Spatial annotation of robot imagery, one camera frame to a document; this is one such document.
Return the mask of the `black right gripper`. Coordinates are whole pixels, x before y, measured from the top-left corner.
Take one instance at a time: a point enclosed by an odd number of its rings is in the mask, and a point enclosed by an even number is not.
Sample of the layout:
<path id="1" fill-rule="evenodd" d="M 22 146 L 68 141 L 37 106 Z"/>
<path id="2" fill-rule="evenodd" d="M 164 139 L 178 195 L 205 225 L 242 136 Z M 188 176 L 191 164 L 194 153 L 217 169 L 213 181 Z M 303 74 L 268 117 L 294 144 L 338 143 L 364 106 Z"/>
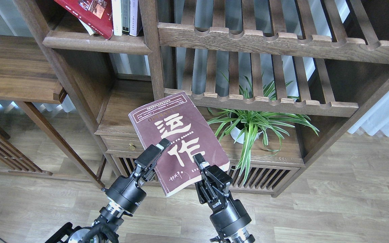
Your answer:
<path id="1" fill-rule="evenodd" d="M 212 241 L 251 241 L 246 226 L 251 218 L 240 200 L 233 200 L 229 190 L 233 179 L 216 165 L 210 164 L 201 153 L 193 156 L 193 161 L 201 172 L 201 181 L 196 182 L 196 190 L 201 204 L 208 203 L 212 222 L 218 236 Z"/>

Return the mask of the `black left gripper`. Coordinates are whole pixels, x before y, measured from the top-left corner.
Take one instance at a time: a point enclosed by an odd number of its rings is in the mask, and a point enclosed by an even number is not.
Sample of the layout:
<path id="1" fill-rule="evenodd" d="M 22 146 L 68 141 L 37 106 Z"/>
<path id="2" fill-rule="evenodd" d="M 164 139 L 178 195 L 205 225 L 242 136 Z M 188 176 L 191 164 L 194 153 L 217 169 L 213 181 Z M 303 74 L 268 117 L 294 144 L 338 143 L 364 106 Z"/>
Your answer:
<path id="1" fill-rule="evenodd" d="M 102 216 L 132 216 L 146 197 L 142 186 L 152 179 L 157 160 L 170 144 L 171 141 L 163 138 L 157 145 L 150 145 L 136 158 L 136 168 L 128 177 L 120 176 L 109 189 L 103 189 L 109 203 L 102 209 Z"/>

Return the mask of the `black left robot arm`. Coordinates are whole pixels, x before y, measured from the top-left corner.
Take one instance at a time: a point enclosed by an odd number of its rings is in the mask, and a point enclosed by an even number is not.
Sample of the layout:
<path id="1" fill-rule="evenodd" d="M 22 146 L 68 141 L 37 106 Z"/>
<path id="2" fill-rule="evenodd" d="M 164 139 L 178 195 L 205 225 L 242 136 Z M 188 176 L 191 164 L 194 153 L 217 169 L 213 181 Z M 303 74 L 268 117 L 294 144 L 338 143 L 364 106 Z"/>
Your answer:
<path id="1" fill-rule="evenodd" d="M 46 242 L 48 243 L 117 243 L 118 227 L 123 223 L 122 216 L 133 216 L 136 209 L 146 197 L 142 189 L 145 182 L 154 176 L 154 168 L 162 152 L 170 145 L 170 141 L 162 139 L 157 145 L 150 145 L 138 158 L 136 167 L 128 176 L 120 176 L 108 188 L 103 188 L 109 199 L 107 206 L 99 212 L 99 217 L 90 227 L 77 226 L 72 228 L 72 223 L 63 225 Z"/>

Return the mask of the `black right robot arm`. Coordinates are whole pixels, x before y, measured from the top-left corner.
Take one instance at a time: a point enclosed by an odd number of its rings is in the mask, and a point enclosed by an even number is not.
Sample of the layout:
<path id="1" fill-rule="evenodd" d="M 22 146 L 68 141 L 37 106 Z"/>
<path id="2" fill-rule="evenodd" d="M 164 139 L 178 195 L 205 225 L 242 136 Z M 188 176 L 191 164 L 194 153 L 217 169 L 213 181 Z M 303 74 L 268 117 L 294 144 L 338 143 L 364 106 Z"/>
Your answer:
<path id="1" fill-rule="evenodd" d="M 198 153 L 193 156 L 201 173 L 201 181 L 196 182 L 196 191 L 201 204 L 208 203 L 212 222 L 218 236 L 210 242 L 253 243 L 255 238 L 246 226 L 251 218 L 240 200 L 233 200 L 229 186 L 233 179 L 217 165 L 209 165 Z"/>

